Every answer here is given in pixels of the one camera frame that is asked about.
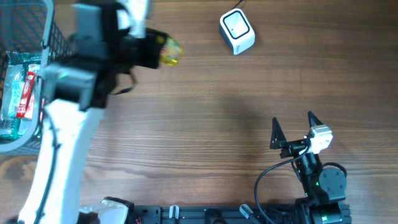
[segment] wood grain surface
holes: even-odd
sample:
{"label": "wood grain surface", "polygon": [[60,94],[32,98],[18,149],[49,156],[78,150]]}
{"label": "wood grain surface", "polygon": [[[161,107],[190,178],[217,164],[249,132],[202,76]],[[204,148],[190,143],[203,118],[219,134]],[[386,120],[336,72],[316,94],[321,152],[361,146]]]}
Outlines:
{"label": "wood grain surface", "polygon": [[[73,31],[61,0],[56,20]],[[333,130],[322,162],[348,170],[354,223],[398,219],[398,3],[296,0],[242,4],[256,43],[233,56],[218,23],[235,1],[156,1],[148,24],[185,48],[177,67],[135,68],[140,84],[110,96],[91,142],[81,202],[121,197],[138,205],[254,203],[271,119],[288,139],[308,132],[312,110]],[[129,85],[120,78],[120,88]],[[36,157],[0,157],[0,220],[18,214]],[[261,202],[303,197],[290,166],[265,176]]]}

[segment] black cable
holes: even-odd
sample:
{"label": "black cable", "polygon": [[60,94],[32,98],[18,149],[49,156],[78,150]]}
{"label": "black cable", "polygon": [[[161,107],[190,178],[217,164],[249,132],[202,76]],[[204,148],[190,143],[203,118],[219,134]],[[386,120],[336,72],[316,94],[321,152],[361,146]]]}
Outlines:
{"label": "black cable", "polygon": [[232,9],[236,8],[236,7],[237,7],[239,4],[241,4],[243,1],[244,1],[244,0],[239,0],[239,2],[238,2]]}
{"label": "black cable", "polygon": [[55,162],[57,161],[58,149],[60,147],[60,145],[58,143],[58,139],[57,139],[57,130],[55,129],[54,121],[51,118],[50,113],[47,111],[46,108],[44,108],[44,114],[47,116],[47,119],[50,121],[50,129],[52,130],[52,135],[53,135],[53,138],[52,138],[53,154],[52,154],[49,178],[47,179],[47,183],[44,188],[44,193],[43,193],[43,197],[40,202],[39,208],[36,211],[36,218],[35,218],[34,224],[39,224],[39,221],[43,216],[43,210],[45,207],[45,203],[47,201],[47,197],[49,196],[52,179],[54,177]]}
{"label": "black cable", "polygon": [[283,166],[283,165],[288,164],[288,163],[290,163],[290,162],[295,162],[296,160],[301,159],[301,158],[308,152],[308,150],[310,150],[310,147],[309,147],[309,146],[307,146],[307,148],[305,149],[305,151],[304,151],[301,155],[299,155],[298,157],[293,158],[293,159],[289,159],[289,160],[284,161],[284,162],[280,162],[280,163],[278,163],[278,164],[276,164],[276,165],[273,165],[272,167],[270,167],[270,168],[264,170],[264,172],[263,172],[262,174],[260,174],[260,176],[257,178],[256,184],[254,185],[254,199],[255,199],[255,201],[256,201],[256,204],[257,204],[258,209],[260,210],[261,215],[262,215],[264,218],[266,218],[266,220],[267,220],[270,224],[275,224],[275,223],[274,223],[274,222],[266,215],[266,213],[262,210],[261,205],[260,205],[260,202],[259,202],[259,198],[258,198],[258,196],[257,196],[257,186],[259,185],[259,182],[260,182],[261,178],[264,177],[269,171],[271,171],[271,170],[273,170],[273,169],[275,169],[275,168],[277,168],[277,167],[280,167],[280,166]]}
{"label": "black cable", "polygon": [[131,81],[132,81],[132,85],[130,87],[127,87],[127,88],[124,88],[124,89],[118,91],[117,93],[115,93],[113,95],[120,95],[120,94],[123,94],[123,93],[128,93],[131,90],[133,90],[136,87],[138,81],[137,81],[137,78],[136,78],[135,74],[132,73],[132,72],[130,72],[130,78],[131,78]]}
{"label": "black cable", "polygon": [[293,168],[293,171],[294,171],[294,173],[296,174],[298,180],[301,182],[300,174],[299,174],[299,172],[297,171],[296,167],[294,166],[294,162],[292,162],[292,168]]}
{"label": "black cable", "polygon": [[320,170],[322,170],[325,166],[337,167],[337,168],[341,169],[341,171],[343,171],[343,173],[344,173],[344,176],[347,177],[347,170],[342,165],[338,164],[337,162],[326,162],[322,165]]}

